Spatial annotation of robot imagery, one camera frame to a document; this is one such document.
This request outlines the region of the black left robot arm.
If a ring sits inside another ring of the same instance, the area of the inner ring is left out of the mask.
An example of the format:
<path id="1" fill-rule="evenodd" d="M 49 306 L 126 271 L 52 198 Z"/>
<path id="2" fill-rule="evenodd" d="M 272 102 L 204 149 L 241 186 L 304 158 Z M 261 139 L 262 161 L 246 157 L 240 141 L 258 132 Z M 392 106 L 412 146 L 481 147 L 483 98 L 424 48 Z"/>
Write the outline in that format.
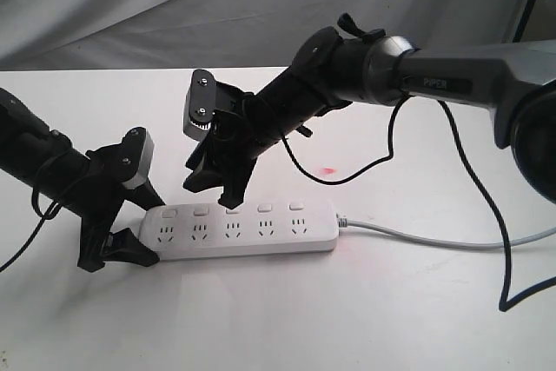
<path id="1" fill-rule="evenodd" d="M 1 169 L 31 188 L 41 222 L 67 209 L 81 219 L 77 265 L 88 272 L 106 262 L 149 267 L 156 252 L 131 229 L 111 232 L 124 202 L 149 210 L 164 204 L 149 180 L 154 142 L 144 127 L 117 143 L 81 154 L 8 90 L 1 91 Z"/>

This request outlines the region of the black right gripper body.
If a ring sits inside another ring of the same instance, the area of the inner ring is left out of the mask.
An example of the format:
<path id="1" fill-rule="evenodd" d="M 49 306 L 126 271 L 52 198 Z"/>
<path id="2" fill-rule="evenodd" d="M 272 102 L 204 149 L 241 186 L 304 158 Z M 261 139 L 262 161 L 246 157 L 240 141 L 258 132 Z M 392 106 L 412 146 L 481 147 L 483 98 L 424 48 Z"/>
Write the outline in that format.
<path id="1" fill-rule="evenodd" d="M 257 158 L 280 141 L 281 133 L 298 129 L 325 107 L 321 97 L 287 72 L 256 94 L 216 80 L 216 105 L 210 129 L 198 142 L 186 167 L 191 172 L 197 167 L 218 170 L 220 154 Z"/>

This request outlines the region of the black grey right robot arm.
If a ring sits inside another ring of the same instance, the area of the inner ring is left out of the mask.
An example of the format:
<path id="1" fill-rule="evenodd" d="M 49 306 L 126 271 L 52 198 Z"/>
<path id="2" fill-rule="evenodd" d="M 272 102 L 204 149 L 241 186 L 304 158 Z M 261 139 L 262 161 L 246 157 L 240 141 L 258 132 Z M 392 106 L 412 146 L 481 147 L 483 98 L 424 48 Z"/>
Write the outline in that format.
<path id="1" fill-rule="evenodd" d="M 555 198 L 555 43 L 552 40 L 420 49 L 351 16 L 315 32 L 292 63 L 256 93 L 193 72 L 183 130 L 196 141 L 187 191 L 222 190 L 242 204 L 257 158 L 307 120 L 352 103 L 393 107 L 410 96 L 485 109 L 493 140 L 526 181 Z"/>

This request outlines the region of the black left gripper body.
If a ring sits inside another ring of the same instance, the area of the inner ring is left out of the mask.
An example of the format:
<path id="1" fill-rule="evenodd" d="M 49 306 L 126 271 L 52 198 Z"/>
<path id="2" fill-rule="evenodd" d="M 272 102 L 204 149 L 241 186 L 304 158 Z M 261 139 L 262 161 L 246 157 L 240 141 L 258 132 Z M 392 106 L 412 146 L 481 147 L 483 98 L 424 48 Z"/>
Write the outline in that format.
<path id="1" fill-rule="evenodd" d="M 146 129 L 129 130 L 119 143 L 89 150 L 86 165 L 69 186 L 69 210 L 81 218 L 77 266 L 104 267 L 103 244 L 124 202 L 122 181 L 135 174 Z"/>

